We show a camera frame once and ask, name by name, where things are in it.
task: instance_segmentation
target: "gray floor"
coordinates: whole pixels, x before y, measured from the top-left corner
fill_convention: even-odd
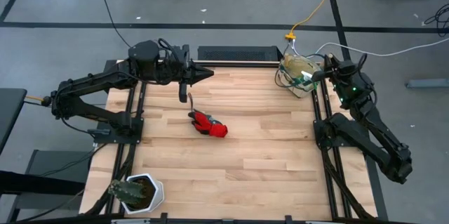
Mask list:
[[[116,22],[293,24],[302,20],[321,0],[108,0]],[[422,27],[447,0],[337,0],[344,26]],[[0,9],[8,0],[0,0]],[[102,0],[17,0],[8,22],[101,22],[109,18]],[[335,25],[330,4],[307,23]],[[122,29],[130,44],[163,37],[172,44],[191,46],[271,46],[284,48],[282,30]],[[338,42],[336,32],[296,32],[301,53],[313,53],[321,44]],[[436,34],[346,33],[350,46],[390,53],[438,41]],[[0,87],[26,88],[30,95],[45,96],[68,78],[102,70],[107,59],[125,58],[126,46],[112,29],[0,28]],[[445,223],[449,219],[449,142],[447,141],[449,90],[408,90],[414,78],[449,77],[449,43],[403,55],[369,57],[364,71],[375,82],[383,120],[413,154],[414,171],[405,185],[380,176],[391,220]],[[341,57],[332,46],[325,52]],[[358,53],[351,53],[358,60]],[[104,93],[86,97],[103,103]],[[70,119],[87,129],[95,124]],[[91,139],[55,121],[47,108],[24,106],[9,142],[0,156],[0,169],[23,172],[33,149],[89,150]],[[0,201],[0,221],[11,198]]]

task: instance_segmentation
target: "wooden table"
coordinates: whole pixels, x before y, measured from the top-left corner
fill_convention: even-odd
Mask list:
[[[189,92],[196,109],[228,126],[226,138],[195,131],[187,116],[190,104],[178,100],[177,83],[147,87],[145,126],[133,174],[150,173],[160,180],[166,199],[154,212],[132,217],[159,218],[168,213],[169,218],[283,220],[291,215],[293,220],[331,220],[321,152],[312,128],[311,96],[298,99],[276,86],[276,69],[213,70],[213,77]],[[331,88],[329,93],[333,112],[341,112],[338,97]],[[111,89],[106,108],[125,110],[127,97],[127,91]],[[109,185],[116,149],[109,144],[94,156],[80,213],[92,207]],[[353,147],[342,147],[340,152],[349,189],[368,213],[376,215],[362,153]],[[334,187],[343,216],[340,191]],[[115,202],[114,212],[118,207]]]

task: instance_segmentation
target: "metal stand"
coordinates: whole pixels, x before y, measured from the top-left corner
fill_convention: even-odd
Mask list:
[[[447,88],[449,79],[414,79],[409,80],[406,88]]]

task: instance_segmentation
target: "wire bundle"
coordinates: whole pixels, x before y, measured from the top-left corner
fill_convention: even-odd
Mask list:
[[[444,37],[449,32],[449,14],[446,15],[447,18],[445,20],[445,17],[442,18],[445,13],[449,13],[449,4],[442,6],[435,15],[424,21],[426,25],[436,22],[436,28],[440,37]]]

